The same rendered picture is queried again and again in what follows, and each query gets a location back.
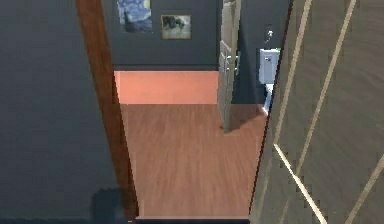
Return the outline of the grey open room door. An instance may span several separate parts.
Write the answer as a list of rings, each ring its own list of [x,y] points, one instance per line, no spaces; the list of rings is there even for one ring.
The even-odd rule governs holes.
[[[217,105],[225,133],[231,129],[233,82],[237,60],[239,20],[242,0],[223,0]]]

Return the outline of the white toilet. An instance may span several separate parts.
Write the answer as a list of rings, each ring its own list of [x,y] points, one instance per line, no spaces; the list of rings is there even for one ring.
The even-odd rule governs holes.
[[[280,56],[279,49],[260,50],[259,82],[266,88],[267,96],[263,106],[265,114],[269,113],[275,76]]]

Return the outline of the dark brown framed picture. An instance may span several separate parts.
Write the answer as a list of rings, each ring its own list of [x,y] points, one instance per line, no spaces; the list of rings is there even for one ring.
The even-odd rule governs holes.
[[[163,40],[189,40],[192,38],[190,15],[162,15],[161,34]]]

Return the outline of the blue swirl framed painting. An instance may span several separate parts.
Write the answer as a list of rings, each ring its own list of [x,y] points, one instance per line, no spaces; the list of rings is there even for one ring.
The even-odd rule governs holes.
[[[152,32],[151,0],[117,0],[117,9],[125,32]]]

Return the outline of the grey panelled room door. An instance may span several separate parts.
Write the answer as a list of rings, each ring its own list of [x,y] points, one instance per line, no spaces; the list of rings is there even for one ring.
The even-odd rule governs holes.
[[[384,0],[294,0],[250,224],[384,224]]]

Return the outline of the brown wooden door frame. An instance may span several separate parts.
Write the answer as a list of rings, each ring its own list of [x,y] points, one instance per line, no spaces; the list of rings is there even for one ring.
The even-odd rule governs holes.
[[[105,29],[101,0],[75,0],[79,26],[87,52],[93,85],[102,115],[109,150],[129,224],[139,215],[124,122]]]

